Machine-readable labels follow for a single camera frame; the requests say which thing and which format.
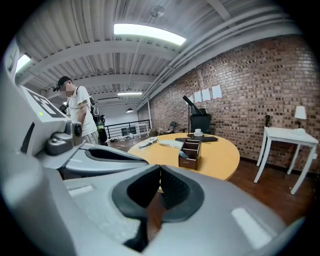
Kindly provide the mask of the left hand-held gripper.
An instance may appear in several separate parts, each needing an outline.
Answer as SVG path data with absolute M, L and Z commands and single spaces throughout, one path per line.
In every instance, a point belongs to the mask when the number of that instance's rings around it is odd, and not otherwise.
M 116 148 L 83 145 L 80 122 L 72 121 L 44 96 L 16 84 L 19 55 L 13 38 L 0 61 L 2 149 L 36 157 L 46 168 L 81 177 L 114 174 L 149 164 Z

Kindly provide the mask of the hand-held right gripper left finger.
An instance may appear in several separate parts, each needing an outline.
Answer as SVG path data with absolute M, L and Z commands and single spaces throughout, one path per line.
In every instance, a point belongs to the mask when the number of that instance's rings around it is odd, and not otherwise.
M 147 165 L 124 172 L 62 180 L 47 171 L 53 209 L 50 256 L 159 256 L 147 239 L 147 206 L 160 171 Z

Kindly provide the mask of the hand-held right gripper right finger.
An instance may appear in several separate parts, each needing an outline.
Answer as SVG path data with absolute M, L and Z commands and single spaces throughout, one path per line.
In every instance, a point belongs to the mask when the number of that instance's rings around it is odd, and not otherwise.
M 236 185 L 164 165 L 165 179 L 183 181 L 188 196 L 182 207 L 198 203 L 189 217 L 174 207 L 149 245 L 151 256 L 278 256 L 304 223 L 286 225 L 272 209 Z

